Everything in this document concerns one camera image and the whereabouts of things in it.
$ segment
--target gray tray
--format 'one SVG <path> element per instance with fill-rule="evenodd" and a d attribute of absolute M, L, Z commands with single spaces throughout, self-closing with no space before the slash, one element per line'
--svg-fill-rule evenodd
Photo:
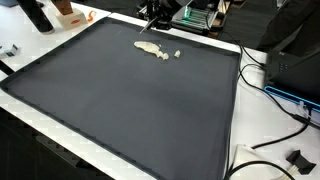
<path fill-rule="evenodd" d="M 239 54 L 140 30 L 105 18 L 1 88 L 158 179 L 221 180 Z M 161 44 L 171 58 L 135 41 Z"/>

